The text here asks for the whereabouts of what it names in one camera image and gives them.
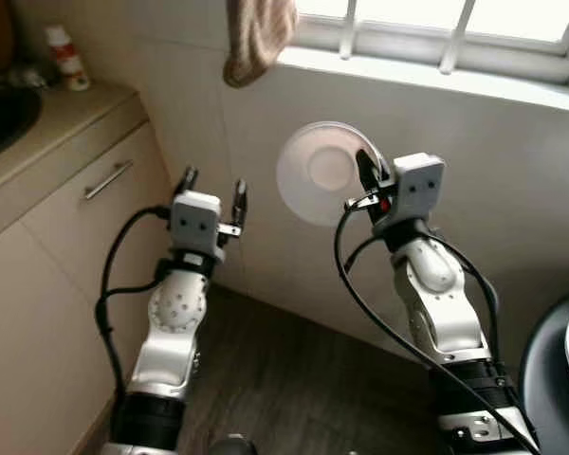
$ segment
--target brown cloth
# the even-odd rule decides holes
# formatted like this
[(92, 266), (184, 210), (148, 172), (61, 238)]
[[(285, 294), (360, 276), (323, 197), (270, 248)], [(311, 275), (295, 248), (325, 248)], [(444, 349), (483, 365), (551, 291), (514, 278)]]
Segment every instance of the brown cloth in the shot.
[(263, 75), (293, 38), (295, 0), (228, 0), (228, 21), (224, 81), (244, 87)]

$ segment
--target bottle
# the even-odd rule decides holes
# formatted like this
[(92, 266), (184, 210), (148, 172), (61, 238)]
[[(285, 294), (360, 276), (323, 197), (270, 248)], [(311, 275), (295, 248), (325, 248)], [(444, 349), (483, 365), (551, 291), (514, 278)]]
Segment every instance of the bottle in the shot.
[(45, 32), (53, 59), (64, 76), (65, 86), (74, 91), (86, 90), (90, 86), (90, 80), (64, 26), (49, 26), (45, 28)]

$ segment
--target floor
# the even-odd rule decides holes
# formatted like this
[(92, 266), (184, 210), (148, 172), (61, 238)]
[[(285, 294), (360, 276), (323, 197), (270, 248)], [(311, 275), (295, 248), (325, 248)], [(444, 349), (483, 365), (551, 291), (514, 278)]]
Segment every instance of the floor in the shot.
[[(199, 346), (182, 455), (229, 433), (260, 455), (442, 453), (425, 372), (408, 360), (217, 287)], [(83, 454), (97, 452), (96, 439)]]

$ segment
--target drawer handle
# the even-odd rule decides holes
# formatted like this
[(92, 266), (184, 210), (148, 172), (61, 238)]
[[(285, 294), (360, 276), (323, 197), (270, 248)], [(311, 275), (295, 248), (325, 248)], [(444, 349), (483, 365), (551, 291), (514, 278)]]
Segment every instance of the drawer handle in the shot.
[(87, 188), (86, 190), (84, 190), (84, 199), (87, 201), (90, 201), (97, 194), (99, 194), (100, 192), (105, 190), (105, 188), (107, 188), (110, 183), (112, 183), (118, 177), (123, 175), (124, 172), (127, 169), (129, 169), (131, 166), (133, 166), (133, 160), (132, 159), (128, 159), (122, 163), (116, 163), (114, 165), (114, 171), (112, 173), (110, 173), (105, 180), (103, 180), (95, 188)]

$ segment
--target cabinet drawer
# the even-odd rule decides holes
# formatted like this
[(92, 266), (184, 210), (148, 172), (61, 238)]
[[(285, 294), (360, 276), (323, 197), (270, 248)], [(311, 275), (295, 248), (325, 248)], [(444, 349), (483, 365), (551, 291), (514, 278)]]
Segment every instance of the cabinet drawer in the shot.
[[(99, 296), (107, 251), (121, 226), (138, 209), (167, 203), (170, 192), (154, 132), (145, 123), (49, 195), (23, 223), (92, 305)], [(168, 245), (164, 222), (150, 217), (139, 221), (120, 247), (110, 286), (149, 282)], [(147, 332), (147, 300), (148, 294), (117, 296), (109, 303), (126, 369)]]
[(69, 453), (110, 398), (85, 305), (21, 224), (0, 234), (0, 454)]

